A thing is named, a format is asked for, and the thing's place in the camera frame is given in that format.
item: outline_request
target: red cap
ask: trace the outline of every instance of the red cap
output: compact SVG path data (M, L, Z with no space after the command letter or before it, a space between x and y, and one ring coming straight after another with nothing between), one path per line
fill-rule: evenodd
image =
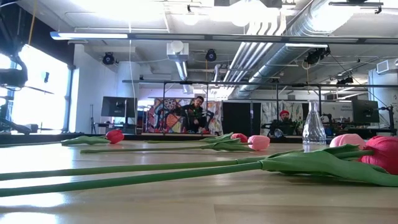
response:
M280 113L279 113L279 116L282 116L282 114L289 114L290 115L290 113L287 111L287 110L282 110Z

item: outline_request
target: clear glass bottle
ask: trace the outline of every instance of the clear glass bottle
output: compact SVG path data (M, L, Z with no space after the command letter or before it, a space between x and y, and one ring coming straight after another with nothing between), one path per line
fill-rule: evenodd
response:
M325 148L326 134L318 113L318 100L309 100L308 115L303 128L305 152Z

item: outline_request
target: table surface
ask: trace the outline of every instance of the table surface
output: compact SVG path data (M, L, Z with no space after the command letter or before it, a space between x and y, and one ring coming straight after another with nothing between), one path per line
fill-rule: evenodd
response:
M113 146L60 144L0 149L0 172L222 161L266 152L212 150L80 154L79 149L173 147L124 141ZM133 173L9 180L0 188L124 177ZM398 189L287 176L261 170L65 193L0 198L0 223L396 223Z

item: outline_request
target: red tulip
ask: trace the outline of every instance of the red tulip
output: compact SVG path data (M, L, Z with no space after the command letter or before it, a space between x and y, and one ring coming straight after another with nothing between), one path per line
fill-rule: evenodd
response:
M122 130L112 130L106 133L106 139L111 141L111 144L116 144L124 139Z
M231 139L241 139L241 143L247 143L248 137L241 133L236 133L231 136Z
M357 134L343 134L331 140L330 147L344 146L345 144L359 145L360 149L365 148L365 141Z
M373 150L374 154L363 156L359 161L382 167L390 174L398 175L398 138L376 136L366 143L365 150Z
M271 140L267 136L251 136L249 138L249 147L255 151L262 151L268 148Z

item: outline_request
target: monitor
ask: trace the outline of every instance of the monitor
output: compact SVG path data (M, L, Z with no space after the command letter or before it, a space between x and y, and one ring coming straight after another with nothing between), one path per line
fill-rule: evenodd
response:
M125 117L124 113L126 112L126 117L135 118L135 108L137 108L137 98L134 103L134 98L104 96L101 116Z
M379 105L377 101L352 100L353 121L355 123L379 123Z

